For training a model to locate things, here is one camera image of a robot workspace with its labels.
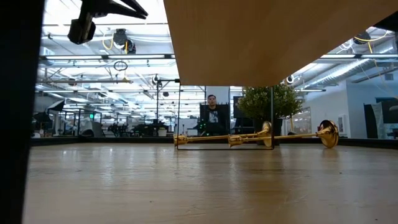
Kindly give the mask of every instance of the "exposed pipe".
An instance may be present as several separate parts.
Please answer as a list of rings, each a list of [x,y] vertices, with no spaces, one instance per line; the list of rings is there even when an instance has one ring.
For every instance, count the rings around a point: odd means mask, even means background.
[[[392,50],[392,41],[386,41],[383,44],[380,44],[379,46],[376,47],[375,52],[379,52],[380,54],[385,54],[388,51]],[[363,70],[369,70],[370,68],[373,68],[375,66],[373,59],[362,59],[362,60],[357,60],[355,62],[351,62],[349,64],[343,64],[343,65],[337,65],[333,67],[332,69],[327,70],[326,72],[323,72],[312,80],[316,79],[314,82],[311,82],[310,80],[307,80],[306,82],[308,85],[300,85],[297,88],[313,88],[317,85],[330,85],[332,83],[338,83],[342,80],[347,79],[348,77],[351,77],[353,75],[356,75],[360,72],[363,72]]]
[[[74,83],[133,83],[132,80],[59,80],[59,81],[38,81],[38,84],[56,84],[56,83],[67,83],[67,84],[74,84]]]

